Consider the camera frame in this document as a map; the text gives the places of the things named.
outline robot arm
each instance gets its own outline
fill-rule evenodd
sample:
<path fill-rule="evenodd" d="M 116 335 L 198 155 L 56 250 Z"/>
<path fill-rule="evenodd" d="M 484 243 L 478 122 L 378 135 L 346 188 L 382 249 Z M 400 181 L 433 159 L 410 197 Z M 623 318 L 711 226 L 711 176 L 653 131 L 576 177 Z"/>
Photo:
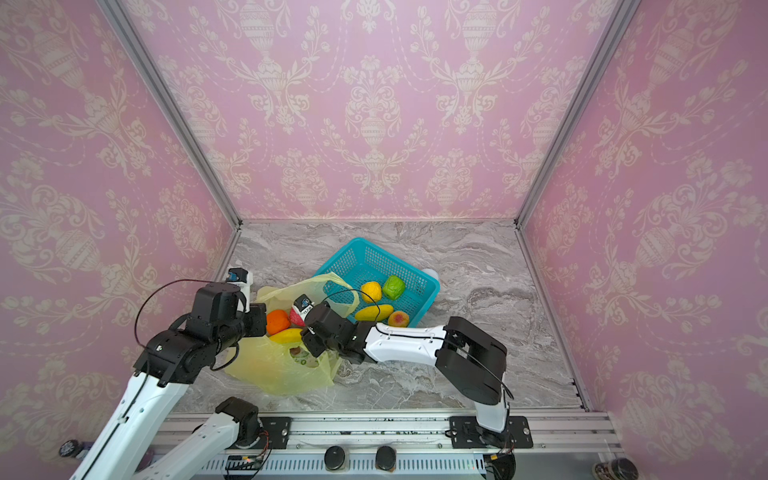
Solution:
<path fill-rule="evenodd" d="M 244 336 L 266 334 L 266 307 L 250 303 L 252 283 L 245 269 L 230 269 L 227 282 L 199 289 L 192 311 L 147 343 L 122 400 L 71 480 L 187 479 L 222 450 L 256 442 L 262 432 L 258 408 L 232 397 L 160 461 L 134 474 L 166 415 L 200 371 L 213 367 L 216 354 Z M 296 300 L 294 309 L 306 323 L 302 340 L 314 356 L 334 349 L 355 364 L 399 360 L 434 365 L 475 401 L 485 444 L 505 444 L 508 408 L 500 378 L 507 350 L 466 319 L 453 316 L 447 325 L 427 329 L 352 323 L 327 302 L 315 306 L 306 296 Z M 179 330 L 182 323 L 186 328 Z"/>
<path fill-rule="evenodd" d="M 314 356 L 326 349 L 351 363 L 405 362 L 434 365 L 467 398 L 475 402 L 481 436 L 502 447 L 507 426 L 507 398 L 500 380 L 507 349 L 460 316 L 432 328 L 399 328 L 377 322 L 352 323 L 328 302 L 314 306 L 306 296 L 293 305 L 306 328 L 302 341 Z"/>
<path fill-rule="evenodd" d="M 134 474 L 166 415 L 216 354 L 244 336 L 266 333 L 266 307 L 250 304 L 253 275 L 230 269 L 226 283 L 197 291 L 191 313 L 147 343 L 118 407 L 71 480 L 191 478 L 213 455 L 259 435 L 258 409 L 230 398 L 208 421 L 159 462 Z M 179 329 L 186 322 L 185 329 Z"/>

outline pink wall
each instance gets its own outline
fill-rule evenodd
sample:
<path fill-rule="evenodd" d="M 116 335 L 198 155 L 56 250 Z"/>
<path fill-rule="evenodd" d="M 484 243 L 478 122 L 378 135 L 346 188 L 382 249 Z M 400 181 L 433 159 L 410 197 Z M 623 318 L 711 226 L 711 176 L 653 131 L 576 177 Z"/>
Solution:
<path fill-rule="evenodd" d="M 244 218 L 515 217 L 615 0 L 124 0 Z"/>
<path fill-rule="evenodd" d="M 527 231 L 646 478 L 768 478 L 765 2 L 642 2 Z"/>
<path fill-rule="evenodd" d="M 0 463 L 65 478 L 137 356 L 138 305 L 211 278 L 231 229 L 95 2 L 0 4 Z M 190 305 L 169 289 L 153 332 Z"/>

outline red fruit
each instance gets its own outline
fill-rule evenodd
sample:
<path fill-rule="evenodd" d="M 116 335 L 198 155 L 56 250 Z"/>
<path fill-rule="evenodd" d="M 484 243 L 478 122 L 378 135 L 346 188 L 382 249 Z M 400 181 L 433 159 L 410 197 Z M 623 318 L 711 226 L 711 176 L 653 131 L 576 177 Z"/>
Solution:
<path fill-rule="evenodd" d="M 304 326 L 305 326 L 304 325 L 304 320 L 301 319 L 301 315 L 296 313 L 296 311 L 293 308 L 290 310 L 290 315 L 289 315 L 288 319 L 290 320 L 290 322 L 293 325 L 300 326 L 302 328 L 304 328 Z"/>
<path fill-rule="evenodd" d="M 411 317 L 408 316 L 408 313 L 400 310 L 392 312 L 392 315 L 389 316 L 389 321 L 387 322 L 389 326 L 400 327 L 408 326 L 409 323 L 411 323 Z"/>

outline green fruit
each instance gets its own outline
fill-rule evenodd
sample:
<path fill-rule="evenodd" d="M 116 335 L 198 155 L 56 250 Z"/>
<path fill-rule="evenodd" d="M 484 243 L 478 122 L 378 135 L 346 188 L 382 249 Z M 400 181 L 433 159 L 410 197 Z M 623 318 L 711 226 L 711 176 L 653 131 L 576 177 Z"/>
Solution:
<path fill-rule="evenodd" d="M 397 300 L 405 291 L 406 283 L 394 275 L 391 275 L 386 279 L 386 282 L 382 287 L 382 292 L 384 292 L 384 295 L 390 300 Z"/>

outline yellow plastic bag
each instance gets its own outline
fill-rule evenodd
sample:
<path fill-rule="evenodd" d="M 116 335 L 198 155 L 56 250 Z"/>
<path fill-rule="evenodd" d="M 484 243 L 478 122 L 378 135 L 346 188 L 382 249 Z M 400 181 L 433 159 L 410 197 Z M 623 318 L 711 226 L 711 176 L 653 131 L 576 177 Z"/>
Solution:
<path fill-rule="evenodd" d="M 265 303 L 268 313 L 274 310 L 290 310 L 293 301 L 302 294 L 307 295 L 314 303 L 319 303 L 326 297 L 323 290 L 326 282 L 352 288 L 335 273 L 326 273 L 285 288 L 263 286 L 257 292 L 254 302 Z M 328 299 L 328 303 L 336 313 L 346 317 L 357 308 L 359 297 L 357 292 L 353 292 L 351 303 L 334 302 L 332 297 Z M 229 350 L 227 361 L 232 355 L 234 349 Z M 253 383 L 271 395 L 287 396 L 332 386 L 340 363 L 337 352 L 325 351 L 315 358 L 301 342 L 276 343 L 269 337 L 261 336 L 242 339 L 237 360 L 224 371 L 236 379 Z"/>

